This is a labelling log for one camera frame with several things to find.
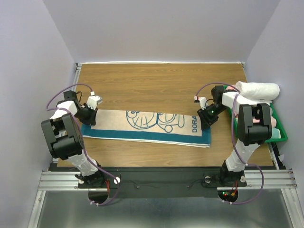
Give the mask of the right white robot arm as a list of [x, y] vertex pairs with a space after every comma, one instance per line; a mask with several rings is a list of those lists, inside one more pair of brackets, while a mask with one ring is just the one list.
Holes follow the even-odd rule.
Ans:
[[241, 95], [239, 89], [228, 84], [215, 85], [211, 90], [212, 104], [205, 97], [194, 96], [199, 103], [201, 128], [210, 128], [223, 111], [231, 110], [231, 139], [233, 151], [220, 167], [216, 182], [222, 185], [245, 182], [244, 170], [253, 152], [272, 136], [270, 106], [257, 103]]

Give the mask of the teal and cream Doraemon towel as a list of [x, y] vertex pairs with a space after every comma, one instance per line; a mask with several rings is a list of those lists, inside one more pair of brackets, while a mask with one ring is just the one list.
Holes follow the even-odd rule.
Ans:
[[123, 110], [98, 110], [96, 125], [82, 125], [84, 137], [167, 143], [199, 148], [211, 145], [211, 129], [197, 116]]

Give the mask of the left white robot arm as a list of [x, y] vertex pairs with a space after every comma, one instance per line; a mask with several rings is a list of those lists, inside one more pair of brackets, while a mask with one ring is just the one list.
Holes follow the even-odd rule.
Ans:
[[41, 128], [50, 154], [53, 158], [67, 160], [80, 174], [76, 178], [90, 188], [108, 186], [105, 174], [100, 171], [100, 164], [90, 158], [85, 151], [84, 139], [78, 122], [86, 126], [96, 125], [97, 106], [102, 97], [90, 92], [85, 103], [80, 103], [75, 91], [65, 91], [64, 99], [53, 110], [54, 114], [41, 123]]

